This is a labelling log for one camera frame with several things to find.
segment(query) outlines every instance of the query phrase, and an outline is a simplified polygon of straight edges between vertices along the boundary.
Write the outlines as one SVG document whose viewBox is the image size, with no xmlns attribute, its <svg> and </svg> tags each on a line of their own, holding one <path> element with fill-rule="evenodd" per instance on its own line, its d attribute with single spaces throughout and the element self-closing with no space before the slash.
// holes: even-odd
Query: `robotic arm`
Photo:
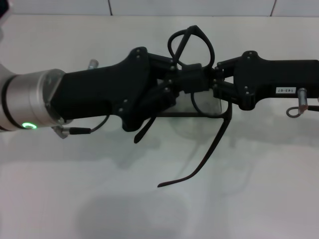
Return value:
<svg viewBox="0 0 319 239">
<path fill-rule="evenodd" d="M 174 53 L 171 43 L 180 35 L 183 38 Z M 207 66 L 180 62 L 191 35 L 207 44 L 210 52 Z M 92 133 L 106 122 L 109 115 L 119 116 L 125 131 L 136 131 L 151 118 L 137 134 L 137 143 L 156 116 L 174 106 L 179 92 L 184 91 L 191 95 L 198 111 L 196 116 L 223 118 L 224 122 L 196 170 L 185 178 L 159 184 L 162 187 L 191 178 L 202 168 L 230 123 L 232 104 L 249 111 L 265 98 L 298 98 L 299 116 L 308 109 L 307 98 L 319 97 L 318 60 L 268 61 L 255 51 L 247 51 L 241 57 L 218 62 L 217 67 L 212 68 L 214 49 L 197 26 L 172 35 L 168 50 L 171 58 L 150 54 L 146 48 L 138 47 L 117 65 L 73 73 L 54 69 L 15 75 L 1 65 L 0 130 L 49 126 L 65 138 L 68 134 Z M 231 76 L 234 83 L 226 82 L 225 79 Z M 211 88 L 214 97 L 228 102 L 228 109 L 221 115 L 203 113 L 195 102 L 194 93 Z M 319 107 L 312 106 L 309 110 L 319 111 Z M 73 119 L 95 116 L 106 116 L 97 128 L 63 127 Z"/>
</svg>

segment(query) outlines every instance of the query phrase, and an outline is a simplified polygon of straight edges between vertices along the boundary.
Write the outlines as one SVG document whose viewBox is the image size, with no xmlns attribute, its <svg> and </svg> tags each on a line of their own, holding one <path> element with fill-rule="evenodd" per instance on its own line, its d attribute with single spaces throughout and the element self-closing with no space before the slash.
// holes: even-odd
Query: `white label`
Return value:
<svg viewBox="0 0 319 239">
<path fill-rule="evenodd" d="M 276 94 L 295 94 L 295 87 L 276 87 Z"/>
</svg>

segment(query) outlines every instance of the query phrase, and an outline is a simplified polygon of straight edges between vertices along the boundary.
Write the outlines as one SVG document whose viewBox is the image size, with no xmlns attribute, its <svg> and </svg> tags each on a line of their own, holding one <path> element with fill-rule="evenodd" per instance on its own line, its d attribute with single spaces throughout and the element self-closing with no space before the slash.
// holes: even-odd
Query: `black cable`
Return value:
<svg viewBox="0 0 319 239">
<path fill-rule="evenodd" d="M 106 123 L 106 121 L 108 121 L 109 117 L 110 117 L 109 115 L 106 116 L 105 119 L 101 123 L 99 123 L 96 127 L 94 127 L 93 129 L 80 128 L 80 127 L 71 127 L 71 128 L 69 128 L 69 133 L 71 135 L 93 133 L 93 132 L 97 131 L 100 127 L 102 127 Z"/>
<path fill-rule="evenodd" d="M 99 123 L 96 127 L 94 127 L 93 129 L 90 130 L 90 133 L 93 133 L 93 132 L 97 131 L 100 127 L 102 127 L 106 123 L 106 121 L 108 121 L 109 117 L 110 117 L 109 115 L 106 116 L 105 119 L 101 123 Z"/>
<path fill-rule="evenodd" d="M 210 156 L 214 152 L 215 148 L 217 147 L 218 143 L 222 139 L 224 133 L 226 132 L 226 130 L 229 126 L 229 123 L 230 123 L 231 118 L 232 118 L 232 104 L 230 102 L 228 102 L 228 108 L 227 108 L 225 113 L 226 114 L 224 115 L 224 122 L 221 125 L 217 135 L 215 136 L 213 143 L 209 147 L 207 153 L 203 157 L 203 159 L 200 162 L 200 164 L 198 165 L 198 167 L 191 174 L 189 174 L 188 176 L 186 176 L 184 178 L 158 184 L 158 188 L 168 186 L 171 184 L 175 184 L 175 183 L 179 183 L 179 182 L 183 182 L 187 179 L 190 179 L 190 178 L 194 177 L 202 169 L 202 167 L 205 165 L 205 163 L 208 161 L 208 159 L 210 158 Z"/>
<path fill-rule="evenodd" d="M 296 107 L 290 107 L 290 108 L 288 108 L 287 110 L 286 110 L 286 115 L 288 116 L 288 117 L 290 117 L 290 118 L 298 118 L 299 116 L 301 116 L 301 114 L 300 113 L 298 113 L 298 114 L 296 114 L 296 115 L 291 115 L 289 112 L 290 111 L 292 111 L 292 110 L 298 110 L 299 109 L 299 107 L 298 106 L 296 106 Z"/>
<path fill-rule="evenodd" d="M 295 106 L 295 107 L 290 107 L 286 110 L 286 115 L 290 118 L 298 118 L 299 116 L 301 116 L 300 113 L 296 114 L 296 115 L 291 115 L 289 112 L 291 110 L 298 110 L 299 107 Z M 315 112 L 319 112 L 319 106 L 308 106 L 308 111 L 315 111 Z"/>
</svg>

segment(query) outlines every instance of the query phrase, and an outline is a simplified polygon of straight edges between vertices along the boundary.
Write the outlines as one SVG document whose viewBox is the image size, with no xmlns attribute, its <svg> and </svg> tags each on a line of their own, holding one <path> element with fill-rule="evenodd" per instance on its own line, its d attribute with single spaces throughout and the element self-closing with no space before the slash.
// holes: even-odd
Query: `metal pin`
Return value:
<svg viewBox="0 0 319 239">
<path fill-rule="evenodd" d="M 297 91 L 298 94 L 298 113 L 303 114 L 308 109 L 308 102 L 307 102 L 307 90 L 305 88 L 300 88 Z"/>
</svg>

